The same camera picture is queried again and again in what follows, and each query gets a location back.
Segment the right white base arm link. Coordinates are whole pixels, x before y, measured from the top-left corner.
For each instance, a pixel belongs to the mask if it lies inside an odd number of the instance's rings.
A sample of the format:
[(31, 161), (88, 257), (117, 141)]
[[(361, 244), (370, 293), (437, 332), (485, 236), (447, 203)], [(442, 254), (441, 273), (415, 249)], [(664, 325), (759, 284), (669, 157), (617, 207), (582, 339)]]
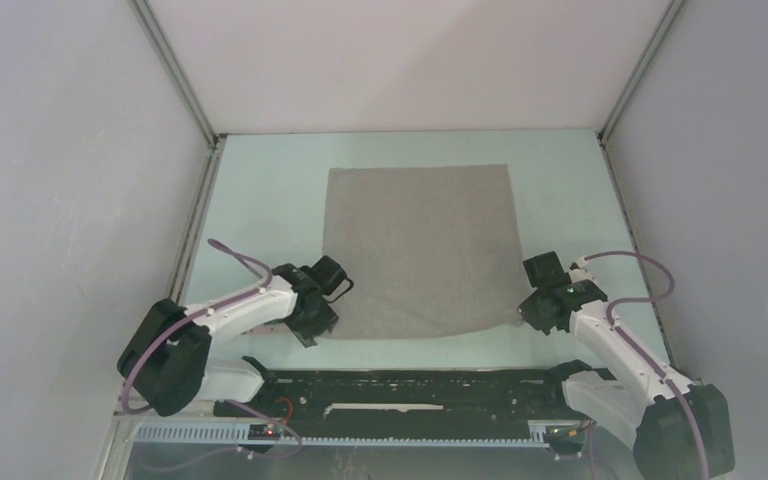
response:
[(634, 448), (651, 398), (619, 380), (603, 378), (600, 369), (581, 360), (550, 368), (546, 379), (570, 409), (594, 420), (629, 450)]

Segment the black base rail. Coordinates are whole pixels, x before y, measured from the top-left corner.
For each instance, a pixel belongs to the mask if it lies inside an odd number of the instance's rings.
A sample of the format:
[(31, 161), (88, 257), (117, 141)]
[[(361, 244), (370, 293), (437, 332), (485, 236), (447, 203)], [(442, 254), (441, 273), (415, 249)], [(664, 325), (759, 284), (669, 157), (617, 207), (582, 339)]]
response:
[(286, 421), (307, 440), (529, 441), (545, 424), (577, 437), (592, 420), (570, 408), (559, 369), (274, 370), (245, 407)]

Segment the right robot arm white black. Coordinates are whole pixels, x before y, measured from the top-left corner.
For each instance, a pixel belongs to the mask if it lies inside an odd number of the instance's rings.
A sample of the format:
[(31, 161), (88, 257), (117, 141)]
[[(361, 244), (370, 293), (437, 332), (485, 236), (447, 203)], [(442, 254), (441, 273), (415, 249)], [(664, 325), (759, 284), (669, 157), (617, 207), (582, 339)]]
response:
[(519, 305), (524, 323), (544, 334), (567, 332), (611, 374), (583, 362), (556, 366), (561, 379), (541, 392), (545, 411), (574, 411), (627, 446), (645, 479), (715, 479), (736, 466), (729, 404), (713, 384), (695, 381), (659, 357), (616, 313), (630, 298), (610, 299), (587, 266), (550, 251), (524, 261), (532, 293)]

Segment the aluminium frame post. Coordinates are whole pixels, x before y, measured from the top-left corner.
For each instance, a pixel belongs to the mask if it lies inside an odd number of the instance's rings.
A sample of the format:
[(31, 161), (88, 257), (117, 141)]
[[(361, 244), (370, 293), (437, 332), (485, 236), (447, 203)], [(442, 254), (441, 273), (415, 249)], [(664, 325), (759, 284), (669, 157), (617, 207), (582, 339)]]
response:
[(631, 74), (627, 78), (618, 98), (614, 102), (602, 128), (598, 132), (598, 139), (602, 147), (607, 147), (610, 138), (634, 100), (637, 91), (642, 85), (646, 75), (654, 65), (663, 45), (671, 34), (675, 24), (679, 20), (689, 1), (670, 0), (652, 34), (644, 45)]
[(137, 20), (147, 35), (149, 43), (155, 50), (173, 87), (181, 97), (181, 100), (185, 104), (193, 120), (196, 122), (208, 147), (215, 149), (219, 140), (219, 134), (208, 119), (195, 89), (181, 64), (174, 47), (165, 33), (154, 8), (151, 3), (146, 0), (129, 0), (128, 4), (133, 9)]

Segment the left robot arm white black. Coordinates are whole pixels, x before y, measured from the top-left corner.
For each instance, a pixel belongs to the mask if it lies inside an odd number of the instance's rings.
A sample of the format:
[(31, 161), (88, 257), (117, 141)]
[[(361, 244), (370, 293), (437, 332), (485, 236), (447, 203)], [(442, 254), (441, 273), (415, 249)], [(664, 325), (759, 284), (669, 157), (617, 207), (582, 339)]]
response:
[(268, 414), (276, 390), (267, 383), (267, 369), (251, 356), (218, 359), (213, 349), (273, 323), (313, 347), (338, 322), (333, 303), (354, 287), (329, 256), (311, 266), (274, 268), (246, 255), (236, 258), (255, 274), (255, 284), (202, 304), (181, 306), (164, 298), (150, 307), (116, 363), (125, 381), (125, 412), (168, 417), (207, 400), (236, 401), (252, 416)]

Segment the grey cloth napkin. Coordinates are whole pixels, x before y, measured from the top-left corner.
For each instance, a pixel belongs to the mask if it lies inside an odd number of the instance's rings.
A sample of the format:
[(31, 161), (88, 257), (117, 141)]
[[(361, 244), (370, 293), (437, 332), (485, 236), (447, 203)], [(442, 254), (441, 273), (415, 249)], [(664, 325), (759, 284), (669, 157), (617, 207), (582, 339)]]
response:
[(334, 169), (323, 251), (354, 282), (336, 304), (339, 340), (514, 325), (529, 290), (504, 165)]

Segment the right aluminium frame post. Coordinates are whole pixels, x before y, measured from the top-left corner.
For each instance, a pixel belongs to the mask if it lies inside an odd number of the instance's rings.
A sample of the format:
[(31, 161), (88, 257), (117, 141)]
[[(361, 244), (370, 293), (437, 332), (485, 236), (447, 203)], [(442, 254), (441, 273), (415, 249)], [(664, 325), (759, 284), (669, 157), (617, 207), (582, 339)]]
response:
[(663, 45), (671, 34), (675, 24), (679, 20), (689, 1), (670, 0), (652, 34), (644, 45), (631, 74), (627, 78), (618, 98), (614, 102), (602, 128), (598, 132), (598, 139), (602, 147), (607, 147), (610, 138), (634, 100), (637, 91), (642, 85), (646, 75), (654, 65)]

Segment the left white base arm link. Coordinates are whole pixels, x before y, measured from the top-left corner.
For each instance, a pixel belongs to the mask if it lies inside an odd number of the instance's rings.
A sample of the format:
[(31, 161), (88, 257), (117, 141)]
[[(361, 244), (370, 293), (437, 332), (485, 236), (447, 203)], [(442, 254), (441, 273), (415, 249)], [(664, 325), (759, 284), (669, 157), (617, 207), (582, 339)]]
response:
[(209, 360), (195, 399), (247, 403), (259, 393), (270, 374), (256, 359), (248, 357)]

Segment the left aluminium frame post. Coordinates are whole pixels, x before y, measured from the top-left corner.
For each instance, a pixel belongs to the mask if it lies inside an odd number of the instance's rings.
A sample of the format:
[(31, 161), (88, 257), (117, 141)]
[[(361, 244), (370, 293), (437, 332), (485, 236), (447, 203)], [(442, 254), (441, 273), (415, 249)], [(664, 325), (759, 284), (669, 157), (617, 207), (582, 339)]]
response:
[(154, 8), (151, 3), (146, 0), (129, 0), (128, 4), (133, 9), (137, 20), (147, 35), (149, 43), (155, 50), (173, 87), (181, 97), (181, 100), (185, 104), (193, 120), (196, 122), (208, 147), (215, 149), (219, 140), (219, 134), (208, 119), (195, 89), (181, 64), (174, 47), (165, 33)]

